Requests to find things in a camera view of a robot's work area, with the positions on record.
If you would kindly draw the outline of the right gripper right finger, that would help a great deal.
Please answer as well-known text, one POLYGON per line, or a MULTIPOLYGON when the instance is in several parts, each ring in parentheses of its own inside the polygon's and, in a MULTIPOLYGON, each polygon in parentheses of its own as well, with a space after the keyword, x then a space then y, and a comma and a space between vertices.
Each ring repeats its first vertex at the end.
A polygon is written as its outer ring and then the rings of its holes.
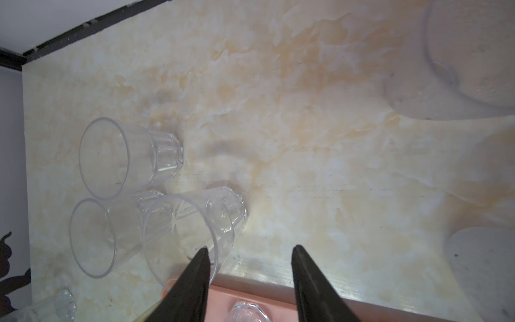
POLYGON ((293 248, 291 265, 299 321, 360 322, 302 245, 293 248))

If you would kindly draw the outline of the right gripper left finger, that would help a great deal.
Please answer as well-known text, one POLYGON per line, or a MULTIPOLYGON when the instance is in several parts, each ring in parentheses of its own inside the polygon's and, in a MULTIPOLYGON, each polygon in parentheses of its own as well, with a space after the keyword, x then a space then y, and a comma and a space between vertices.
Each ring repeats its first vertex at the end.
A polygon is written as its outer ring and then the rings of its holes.
POLYGON ((207 248, 201 248, 147 321, 204 321, 211 265, 207 248))

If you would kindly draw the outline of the pink tray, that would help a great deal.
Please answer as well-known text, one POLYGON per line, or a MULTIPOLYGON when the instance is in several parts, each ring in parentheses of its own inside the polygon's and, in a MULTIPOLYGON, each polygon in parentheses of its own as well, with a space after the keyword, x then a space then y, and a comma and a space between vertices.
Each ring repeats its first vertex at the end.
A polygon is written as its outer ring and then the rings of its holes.
MULTIPOLYGON (((240 301, 255 303, 272 321, 297 321, 295 290, 229 275, 218 275, 209 288, 206 321, 224 321, 240 301)), ((409 313, 379 305, 344 300, 360 321, 441 321, 441 318, 409 313)))

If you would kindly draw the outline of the clear cup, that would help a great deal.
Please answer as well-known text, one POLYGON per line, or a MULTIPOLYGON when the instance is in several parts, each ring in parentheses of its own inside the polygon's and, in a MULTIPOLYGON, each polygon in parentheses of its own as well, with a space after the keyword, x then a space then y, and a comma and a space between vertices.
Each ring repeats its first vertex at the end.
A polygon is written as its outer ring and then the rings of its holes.
POLYGON ((135 256, 142 249, 146 212, 163 196, 151 190, 110 201, 79 201, 69 224, 72 255, 79 268, 93 279, 102 279, 135 256))
POLYGON ((102 201, 164 184, 183 165, 184 148, 175 135, 111 118, 93 120, 80 140, 81 178, 102 201))
POLYGON ((168 291, 196 253, 206 248, 209 279, 214 280, 247 219, 244 198, 228 186, 159 197, 144 222, 148 268, 168 291))
POLYGON ((394 62, 385 95, 413 119, 514 114, 514 2, 432 1, 394 62))
POLYGON ((255 303, 237 302, 225 322, 271 322, 267 314, 255 303))

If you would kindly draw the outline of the amber plastic cup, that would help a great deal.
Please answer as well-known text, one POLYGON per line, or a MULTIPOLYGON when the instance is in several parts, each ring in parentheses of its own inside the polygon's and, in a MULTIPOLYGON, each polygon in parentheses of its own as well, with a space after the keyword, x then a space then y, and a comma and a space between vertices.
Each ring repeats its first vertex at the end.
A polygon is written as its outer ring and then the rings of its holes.
POLYGON ((7 314, 1 318, 4 322, 73 322, 76 317, 76 303, 68 289, 52 295, 42 301, 7 314))

